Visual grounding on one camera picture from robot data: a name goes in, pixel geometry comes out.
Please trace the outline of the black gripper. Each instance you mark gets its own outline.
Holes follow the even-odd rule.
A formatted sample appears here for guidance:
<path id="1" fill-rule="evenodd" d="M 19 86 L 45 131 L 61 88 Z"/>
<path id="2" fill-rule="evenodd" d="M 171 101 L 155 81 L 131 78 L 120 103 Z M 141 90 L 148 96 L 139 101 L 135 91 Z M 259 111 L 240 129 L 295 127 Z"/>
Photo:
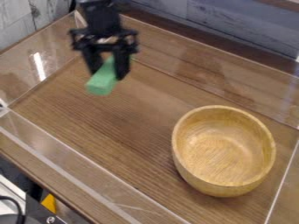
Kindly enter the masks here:
<path id="1" fill-rule="evenodd" d="M 103 66 L 99 52 L 113 52 L 116 79 L 125 78 L 131 67 L 129 54 L 139 52 L 137 34 L 136 30 L 125 28 L 108 37 L 92 34 L 88 28 L 69 30 L 72 48 L 81 51 L 91 74 Z"/>

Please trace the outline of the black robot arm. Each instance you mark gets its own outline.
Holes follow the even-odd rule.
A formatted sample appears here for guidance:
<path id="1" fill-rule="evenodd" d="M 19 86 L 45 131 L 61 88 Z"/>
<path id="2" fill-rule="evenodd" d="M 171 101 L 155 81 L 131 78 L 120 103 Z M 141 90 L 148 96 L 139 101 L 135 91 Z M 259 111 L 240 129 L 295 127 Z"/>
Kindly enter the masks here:
<path id="1" fill-rule="evenodd" d="M 71 45 L 80 51 L 92 74 L 104 66 L 101 53 L 112 53 L 112 70 L 121 81 L 131 70 L 129 58 L 137 53 L 137 30 L 121 24 L 113 0 L 76 0 L 87 21 L 69 30 Z"/>

